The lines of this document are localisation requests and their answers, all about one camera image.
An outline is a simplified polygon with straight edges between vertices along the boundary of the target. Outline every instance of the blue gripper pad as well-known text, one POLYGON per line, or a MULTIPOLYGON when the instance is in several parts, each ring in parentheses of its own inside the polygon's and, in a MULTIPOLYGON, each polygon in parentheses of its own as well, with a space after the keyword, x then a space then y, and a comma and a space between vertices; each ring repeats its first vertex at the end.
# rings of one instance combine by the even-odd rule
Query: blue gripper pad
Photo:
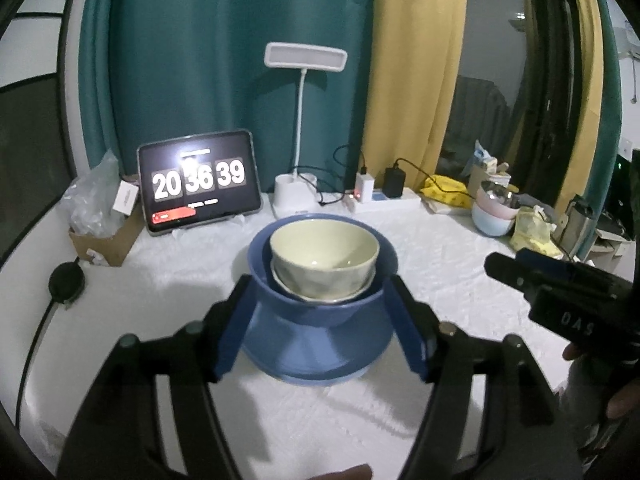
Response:
POLYGON ((244 334, 251 318, 254 316, 257 304, 256 284, 251 278, 248 286, 239 298, 235 298, 231 293, 227 301, 236 303, 225 331, 218 340, 218 360, 214 363, 214 374, 220 380, 224 374, 231 371, 236 362, 238 352, 244 340, 244 334))
POLYGON ((429 360, 437 348, 434 314, 425 303, 414 300, 402 280, 392 276, 385 280, 385 308, 391 319, 409 369, 425 381, 429 360))
POLYGON ((571 264, 539 254, 530 249, 519 250, 516 253, 516 261, 556 280, 568 281, 571 278, 568 270, 571 264))

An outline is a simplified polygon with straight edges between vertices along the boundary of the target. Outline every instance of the table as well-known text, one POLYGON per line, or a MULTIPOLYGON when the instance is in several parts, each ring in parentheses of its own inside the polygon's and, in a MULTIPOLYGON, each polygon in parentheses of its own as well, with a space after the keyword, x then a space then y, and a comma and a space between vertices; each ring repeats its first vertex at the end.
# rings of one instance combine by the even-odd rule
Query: table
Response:
MULTIPOLYGON (((349 215, 341 204, 324 211, 349 215)), ((357 219, 388 237, 408 288, 440 319, 471 335, 502 339, 518 333, 549 383, 564 380, 564 340, 527 319, 521 294, 484 274, 487 254, 513 254, 504 240, 478 234, 469 217, 422 208, 357 219)), ((23 424, 33 430, 28 442, 44 450, 49 468, 55 468, 62 436, 117 339, 127 332, 141 340, 167 336, 201 319, 248 272, 246 247, 272 221, 265 200, 261 212, 244 219, 156 238, 143 232, 122 267, 84 266, 87 288, 69 310, 54 314, 26 389, 23 424)), ((171 467, 184 470, 165 379, 158 381, 163 439, 171 467)), ((211 387, 240 472, 245 479, 266 480, 300 480, 365 462, 375 478, 396 478, 430 389, 409 371, 395 338, 364 376, 347 383, 292 386, 261 373, 241 352, 232 372, 211 387)), ((481 380, 473 391, 461 456, 473 451, 478 435, 481 380)))

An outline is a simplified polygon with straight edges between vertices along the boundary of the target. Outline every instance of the stacked bowls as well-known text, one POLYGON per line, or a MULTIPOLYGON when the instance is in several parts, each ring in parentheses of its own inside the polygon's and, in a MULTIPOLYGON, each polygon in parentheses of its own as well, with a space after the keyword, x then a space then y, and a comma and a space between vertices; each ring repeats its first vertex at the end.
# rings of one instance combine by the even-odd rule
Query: stacked bowls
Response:
MULTIPOLYGON (((347 232, 351 232, 347 227, 342 227, 342 235, 347 232)), ((288 229, 281 231, 284 236, 287 235, 288 229)), ((340 249, 339 243, 333 247, 340 249)), ((337 326, 347 321, 353 314, 359 311, 361 308, 365 308, 374 303, 383 305, 383 291, 382 285, 385 278, 398 272, 398 257, 393 245, 375 229, 358 222, 350 218, 343 218, 335 215, 304 215, 293 216, 278 220, 273 224, 268 225, 262 231, 260 231, 249 245, 248 250, 249 270, 258 284, 258 302, 267 306, 270 310, 276 313, 283 319, 287 319, 297 324, 307 326, 337 326), (312 231, 319 230, 317 228, 309 228, 308 222, 311 221, 335 221, 336 223, 346 224, 347 226, 354 226, 358 228, 358 231, 363 230, 366 235, 371 236, 377 242, 377 251, 374 249, 376 245, 369 240, 357 244, 361 248, 362 253, 358 253, 359 259, 353 260, 360 262, 357 266, 346 266, 347 269, 344 273, 346 278, 341 280, 340 286, 335 288, 329 287, 331 300, 323 301, 317 299, 314 301, 307 301, 299 297, 299 295, 291 294, 281 286, 278 281, 285 284, 287 279, 286 272, 282 272, 282 269, 287 269, 290 273, 300 272, 300 275, 295 275, 297 281, 294 281, 292 286, 305 286, 304 291, 309 294, 314 291, 322 292, 322 288, 318 287, 319 283, 324 283, 326 276, 321 268, 313 269, 313 260, 305 260, 306 256, 300 256, 296 259, 296 263, 290 262, 293 259, 295 248, 287 250, 286 244, 282 240, 278 240, 279 235, 276 232, 285 226, 291 226, 289 234, 295 233, 296 243, 305 245, 306 243, 314 244, 315 241, 305 238, 297 238, 300 233, 309 234, 312 231), (297 229, 296 224, 300 224, 303 227, 297 229), (280 249, 280 256, 274 257, 272 246, 276 246, 280 249), (361 291, 356 297, 344 301, 335 301, 336 290, 343 292, 358 285, 356 277, 365 282, 370 278, 370 285, 366 290, 361 291)), ((329 272, 328 275, 336 274, 336 272, 329 272)))
POLYGON ((487 180, 476 192, 471 218, 485 235, 498 237, 511 230, 519 210, 520 204, 515 194, 487 180))
POLYGON ((260 231, 247 255, 257 306, 243 348, 260 370, 328 386, 359 377, 385 351, 393 326, 383 283, 398 272, 398 258, 375 229, 334 215, 294 216, 260 231))

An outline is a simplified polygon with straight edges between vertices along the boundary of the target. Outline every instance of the finger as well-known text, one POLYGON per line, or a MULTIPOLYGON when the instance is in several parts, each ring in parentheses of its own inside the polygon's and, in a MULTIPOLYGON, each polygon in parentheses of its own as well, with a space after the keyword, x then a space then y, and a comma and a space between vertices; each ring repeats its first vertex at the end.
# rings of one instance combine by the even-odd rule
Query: finger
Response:
POLYGON ((565 361, 573 361, 580 357, 584 352, 579 349, 575 344, 569 343, 562 351, 562 359, 565 361))
POLYGON ((371 480, 372 477, 373 471, 369 465, 361 464, 339 473, 314 476, 309 480, 371 480))
POLYGON ((611 397, 607 405, 607 416, 620 418, 637 406, 640 406, 640 378, 634 379, 611 397))

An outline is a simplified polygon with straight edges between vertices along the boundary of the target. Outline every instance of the clock display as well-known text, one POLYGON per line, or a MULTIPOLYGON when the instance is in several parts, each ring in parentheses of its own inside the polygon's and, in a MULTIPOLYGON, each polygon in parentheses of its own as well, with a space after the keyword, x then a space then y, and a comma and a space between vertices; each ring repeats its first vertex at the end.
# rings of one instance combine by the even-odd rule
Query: clock display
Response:
POLYGON ((138 167, 152 234, 262 205, 251 134, 244 130, 145 144, 138 167))

